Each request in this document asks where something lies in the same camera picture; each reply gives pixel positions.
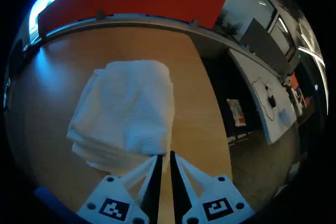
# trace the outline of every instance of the cable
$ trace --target cable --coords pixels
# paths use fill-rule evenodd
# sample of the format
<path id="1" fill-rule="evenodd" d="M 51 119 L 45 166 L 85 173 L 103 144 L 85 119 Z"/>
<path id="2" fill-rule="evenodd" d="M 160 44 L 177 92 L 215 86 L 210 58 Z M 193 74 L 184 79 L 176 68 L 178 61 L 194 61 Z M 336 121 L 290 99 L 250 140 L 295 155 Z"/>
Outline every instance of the cable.
<path id="1" fill-rule="evenodd" d="M 265 109 L 266 116 L 268 117 L 268 119 L 270 119 L 270 121 L 274 121 L 274 119 L 275 119 L 274 109 L 272 108 L 272 111 L 273 111 L 273 119 L 272 119 L 272 118 L 267 114 L 267 109 L 266 109 L 266 107 L 264 106 L 264 104 L 261 102 L 261 99 L 260 99 L 260 97 L 259 97 L 259 95 L 258 95 L 258 92 L 257 92 L 256 88 L 255 88 L 254 83 L 258 82 L 258 79 L 261 79 L 261 82 L 264 84 L 264 86 L 265 86 L 265 90 L 266 90 L 266 94 L 267 94 L 267 97 L 268 97 L 268 98 L 269 98 L 270 96 L 268 95 L 267 90 L 269 90 L 269 91 L 271 92 L 272 95 L 273 95 L 273 92 L 272 92 L 272 89 L 271 89 L 268 85 L 266 85 L 266 83 L 269 82 L 269 83 L 272 84 L 272 82 L 270 82 L 270 81 L 263 82 L 262 78 L 261 78 L 261 77 L 258 77 L 257 80 L 255 80 L 254 82 L 252 82 L 252 86 L 253 86 L 253 88 L 254 88 L 254 90 L 255 90 L 257 96 L 258 96 L 258 100 L 259 100 L 261 106 Z"/>

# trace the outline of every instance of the orange panel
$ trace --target orange panel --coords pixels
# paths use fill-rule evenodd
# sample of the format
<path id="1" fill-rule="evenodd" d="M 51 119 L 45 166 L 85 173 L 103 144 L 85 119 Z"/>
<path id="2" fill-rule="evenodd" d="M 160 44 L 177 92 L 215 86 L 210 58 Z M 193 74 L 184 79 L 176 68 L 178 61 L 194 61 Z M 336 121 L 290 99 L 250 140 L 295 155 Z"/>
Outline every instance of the orange panel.
<path id="1" fill-rule="evenodd" d="M 66 24 L 105 15 L 137 13 L 164 16 L 212 29 L 225 0 L 55 0 L 38 17 L 40 36 Z"/>
<path id="2" fill-rule="evenodd" d="M 291 75 L 291 87 L 296 90 L 299 87 L 299 83 L 297 83 L 297 78 L 295 76 L 295 73 Z"/>

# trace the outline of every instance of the wooden table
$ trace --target wooden table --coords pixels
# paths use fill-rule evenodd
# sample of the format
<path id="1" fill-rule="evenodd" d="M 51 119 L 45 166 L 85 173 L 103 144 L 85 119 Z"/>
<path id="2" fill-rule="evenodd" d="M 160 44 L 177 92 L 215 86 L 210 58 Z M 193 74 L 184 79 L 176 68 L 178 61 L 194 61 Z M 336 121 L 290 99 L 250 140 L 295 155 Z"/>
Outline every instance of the wooden table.
<path id="1" fill-rule="evenodd" d="M 163 62 L 174 84 L 171 149 L 211 176 L 232 179 L 224 124 L 207 73 L 191 39 L 139 27 L 93 29 L 44 44 L 17 81 L 6 116 L 18 166 L 77 211 L 106 173 L 71 152 L 69 122 L 94 69 L 111 61 Z M 159 223 L 173 223 L 170 169 L 162 176 Z"/>

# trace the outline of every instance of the white towel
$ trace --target white towel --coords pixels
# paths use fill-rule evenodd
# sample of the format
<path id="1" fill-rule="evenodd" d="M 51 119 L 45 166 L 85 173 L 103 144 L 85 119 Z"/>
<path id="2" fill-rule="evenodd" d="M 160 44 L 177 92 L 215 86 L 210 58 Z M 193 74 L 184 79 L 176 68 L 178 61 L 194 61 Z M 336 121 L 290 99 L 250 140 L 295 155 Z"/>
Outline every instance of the white towel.
<path id="1" fill-rule="evenodd" d="M 169 163 L 174 117 L 168 68 L 151 60 L 117 61 L 98 69 L 83 90 L 67 138 L 89 165 L 122 175 L 150 156 Z"/>

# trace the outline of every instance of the dark floor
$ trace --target dark floor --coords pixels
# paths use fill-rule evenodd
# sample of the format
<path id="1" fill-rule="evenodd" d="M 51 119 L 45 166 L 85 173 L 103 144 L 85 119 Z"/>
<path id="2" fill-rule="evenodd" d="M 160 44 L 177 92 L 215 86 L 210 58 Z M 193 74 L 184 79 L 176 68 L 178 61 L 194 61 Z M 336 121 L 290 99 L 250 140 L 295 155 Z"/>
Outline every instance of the dark floor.
<path id="1" fill-rule="evenodd" d="M 263 131 L 254 132 L 230 147 L 233 183 L 257 212 L 265 207 L 299 158 L 299 138 L 293 125 L 278 141 L 268 145 Z"/>

